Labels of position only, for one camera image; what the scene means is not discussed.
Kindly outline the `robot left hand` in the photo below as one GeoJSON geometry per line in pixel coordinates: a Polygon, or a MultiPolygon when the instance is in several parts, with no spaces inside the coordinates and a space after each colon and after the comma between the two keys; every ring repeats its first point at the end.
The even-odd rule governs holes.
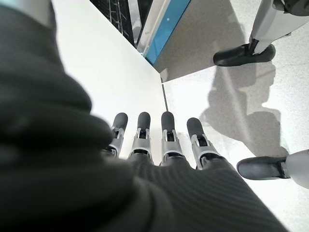
{"type": "Polygon", "coordinates": [[[225,158],[118,159],[91,108],[62,65],[52,3],[1,1],[1,231],[285,231],[225,158]]]}

